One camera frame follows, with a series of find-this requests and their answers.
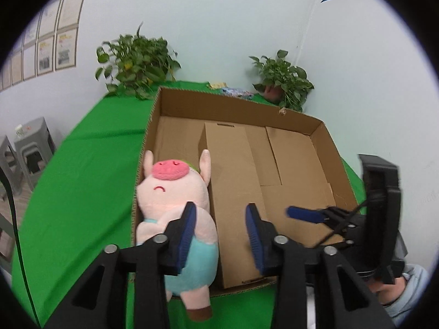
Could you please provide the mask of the framed certificates on wall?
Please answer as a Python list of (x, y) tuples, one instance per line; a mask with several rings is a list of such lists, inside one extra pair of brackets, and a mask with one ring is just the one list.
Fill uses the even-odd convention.
[(77, 65), (85, 0), (51, 0), (32, 19), (1, 68), (1, 90)]

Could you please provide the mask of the left potted green plant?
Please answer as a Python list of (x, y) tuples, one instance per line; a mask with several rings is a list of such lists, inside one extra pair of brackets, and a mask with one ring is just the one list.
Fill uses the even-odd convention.
[(97, 47), (99, 67), (94, 78), (105, 81), (107, 97), (150, 100), (154, 86), (176, 79), (175, 72), (181, 68), (177, 56), (166, 39), (148, 38), (138, 29)]

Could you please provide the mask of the large open cardboard tray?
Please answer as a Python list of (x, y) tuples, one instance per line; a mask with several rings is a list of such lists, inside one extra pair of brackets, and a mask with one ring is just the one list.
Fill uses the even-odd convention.
[(212, 296), (269, 284), (254, 266), (245, 209), (256, 204), (277, 231), (311, 247), (329, 233), (321, 224), (288, 218), (299, 206), (352, 210), (357, 201), (339, 152), (322, 121), (295, 111), (220, 93), (161, 87), (142, 149), (155, 160), (197, 166), (210, 152), (210, 210), (219, 235)]

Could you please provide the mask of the grey plastic stool front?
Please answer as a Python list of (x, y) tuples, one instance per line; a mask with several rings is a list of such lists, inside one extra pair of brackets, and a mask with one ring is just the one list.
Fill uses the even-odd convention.
[(16, 152), (11, 146), (7, 136), (1, 136), (1, 169), (10, 182), (11, 189), (15, 196), (22, 193), (23, 172)]

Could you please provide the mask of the potted green plant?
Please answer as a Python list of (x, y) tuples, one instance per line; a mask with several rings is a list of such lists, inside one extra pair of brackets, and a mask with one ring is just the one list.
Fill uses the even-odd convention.
[(177, 56), (166, 39), (148, 38), (138, 29), (97, 47), (99, 67), (94, 78), (105, 81), (107, 97), (150, 100), (154, 86), (176, 79), (175, 72), (181, 68)]
[(279, 50), (275, 58), (250, 56), (260, 78), (253, 87), (267, 101), (281, 109), (302, 112), (314, 85), (308, 80), (303, 68), (286, 60), (288, 53), (287, 50)]

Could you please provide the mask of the paper cup on stool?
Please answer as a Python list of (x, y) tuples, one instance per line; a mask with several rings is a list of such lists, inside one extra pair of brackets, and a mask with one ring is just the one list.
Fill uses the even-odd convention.
[(17, 127), (15, 127), (15, 132), (16, 132), (16, 136), (18, 138), (22, 138), (25, 136), (25, 128), (22, 124), (17, 125)]

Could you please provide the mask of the right potted green plant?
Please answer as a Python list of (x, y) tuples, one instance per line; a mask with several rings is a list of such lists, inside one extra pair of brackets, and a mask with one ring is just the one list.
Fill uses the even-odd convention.
[(281, 109), (302, 112), (314, 85), (308, 80), (303, 68), (286, 60), (288, 53), (287, 50), (279, 50), (275, 58), (250, 56), (260, 78), (253, 87), (267, 101)]

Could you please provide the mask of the grey plastic stool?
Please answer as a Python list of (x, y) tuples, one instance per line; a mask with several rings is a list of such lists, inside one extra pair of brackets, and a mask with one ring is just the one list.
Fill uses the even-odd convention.
[(7, 136), (1, 136), (1, 169), (10, 182), (11, 189), (15, 196), (22, 193), (23, 172), (16, 152), (11, 146)]
[(33, 191), (56, 147), (44, 117), (38, 117), (23, 126), (25, 136), (15, 136), (14, 146), (25, 180)]

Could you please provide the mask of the long brown cardboard box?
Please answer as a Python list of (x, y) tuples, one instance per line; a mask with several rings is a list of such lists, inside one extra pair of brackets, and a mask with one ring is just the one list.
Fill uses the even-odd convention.
[(263, 218), (262, 188), (280, 184), (267, 130), (263, 127), (206, 122), (199, 149), (211, 159), (210, 210), (219, 236), (222, 286), (257, 281), (246, 230), (246, 207), (255, 203)]

